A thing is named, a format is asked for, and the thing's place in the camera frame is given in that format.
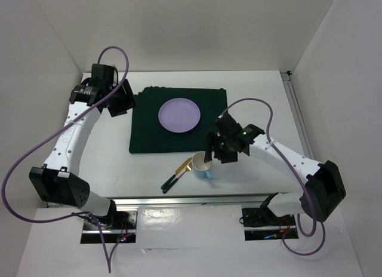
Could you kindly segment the light blue mug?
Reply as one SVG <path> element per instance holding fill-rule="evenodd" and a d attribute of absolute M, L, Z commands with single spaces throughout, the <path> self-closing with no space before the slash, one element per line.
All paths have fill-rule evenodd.
<path fill-rule="evenodd" d="M 208 181 L 212 180 L 212 175 L 210 169 L 212 167 L 212 162 L 205 162 L 205 152 L 197 152 L 192 157 L 192 167 L 193 173 L 199 178 L 204 178 Z"/>

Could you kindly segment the gold knife green handle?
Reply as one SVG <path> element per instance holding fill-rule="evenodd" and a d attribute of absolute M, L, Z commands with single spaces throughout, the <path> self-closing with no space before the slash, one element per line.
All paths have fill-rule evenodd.
<path fill-rule="evenodd" d="M 175 173 L 161 186 L 161 189 L 164 190 L 174 179 L 175 177 L 191 162 L 192 158 L 189 157 L 185 160 L 176 170 Z"/>

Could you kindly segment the gold fork green handle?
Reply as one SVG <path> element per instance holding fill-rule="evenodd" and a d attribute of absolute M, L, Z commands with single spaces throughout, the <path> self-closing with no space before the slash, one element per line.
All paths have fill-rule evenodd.
<path fill-rule="evenodd" d="M 177 176 L 175 176 L 168 184 L 164 185 L 162 193 L 166 194 L 177 182 L 178 180 L 187 172 L 193 169 L 193 165 L 190 163 L 185 167 L 185 169 Z"/>

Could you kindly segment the dark green cloth placemat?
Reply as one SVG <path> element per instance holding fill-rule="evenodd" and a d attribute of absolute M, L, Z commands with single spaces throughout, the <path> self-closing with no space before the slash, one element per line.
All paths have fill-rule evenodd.
<path fill-rule="evenodd" d="M 131 154 L 198 152 L 227 107 L 223 88 L 146 87 L 135 95 Z"/>

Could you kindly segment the lilac plate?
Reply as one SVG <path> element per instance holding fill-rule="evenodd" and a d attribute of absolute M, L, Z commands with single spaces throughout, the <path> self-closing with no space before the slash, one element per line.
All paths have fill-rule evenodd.
<path fill-rule="evenodd" d="M 194 129 L 201 119 L 198 105 L 185 98 L 166 101 L 158 111 L 159 123 L 172 133 L 186 133 Z"/>

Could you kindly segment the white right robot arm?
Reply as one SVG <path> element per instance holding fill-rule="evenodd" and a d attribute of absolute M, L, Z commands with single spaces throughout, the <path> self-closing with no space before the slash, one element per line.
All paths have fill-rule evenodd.
<path fill-rule="evenodd" d="M 217 132 L 206 136 L 206 162 L 212 159 L 222 164 L 236 162 L 239 153 L 244 153 L 296 178 L 302 186 L 302 193 L 273 193 L 262 203 L 260 217 L 266 224 L 295 214 L 307 214 L 324 222 L 346 197 L 340 171 L 332 161 L 321 163 L 300 155 L 253 124 L 241 127 L 228 113 L 214 125 Z"/>

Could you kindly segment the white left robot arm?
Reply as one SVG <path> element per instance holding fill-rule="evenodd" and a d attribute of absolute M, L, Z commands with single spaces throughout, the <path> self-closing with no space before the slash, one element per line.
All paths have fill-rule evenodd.
<path fill-rule="evenodd" d="M 91 76 L 74 87 L 69 97 L 65 124 L 53 151 L 41 167 L 32 167 L 29 179 L 39 197 L 48 203 L 66 205 L 96 216 L 105 229 L 117 224 L 121 214 L 113 200 L 91 191 L 79 177 L 79 166 L 85 145 L 103 109 L 112 117 L 124 115 L 136 106 L 127 79 L 117 86 L 118 71 L 114 66 L 93 64 Z"/>

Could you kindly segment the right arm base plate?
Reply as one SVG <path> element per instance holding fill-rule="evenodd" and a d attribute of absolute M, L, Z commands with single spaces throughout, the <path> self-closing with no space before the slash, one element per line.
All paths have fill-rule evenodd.
<path fill-rule="evenodd" d="M 295 218 L 291 215 L 276 217 L 272 213 L 257 208 L 243 208 L 239 223 L 244 227 L 246 241 L 270 241 L 282 239 L 298 239 Z"/>

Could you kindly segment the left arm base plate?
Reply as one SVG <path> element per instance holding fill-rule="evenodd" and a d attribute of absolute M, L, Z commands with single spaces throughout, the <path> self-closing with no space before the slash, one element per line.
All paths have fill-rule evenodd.
<path fill-rule="evenodd" d="M 133 244 L 136 242 L 137 233 L 137 216 L 138 209 L 129 208 L 124 211 L 120 211 L 116 220 L 107 225 L 102 223 L 100 227 L 103 232 L 104 241 L 106 244 L 115 244 L 120 242 L 122 244 Z M 100 244 L 101 237 L 98 227 L 93 219 L 90 217 L 84 218 L 84 223 L 81 233 L 81 244 Z"/>

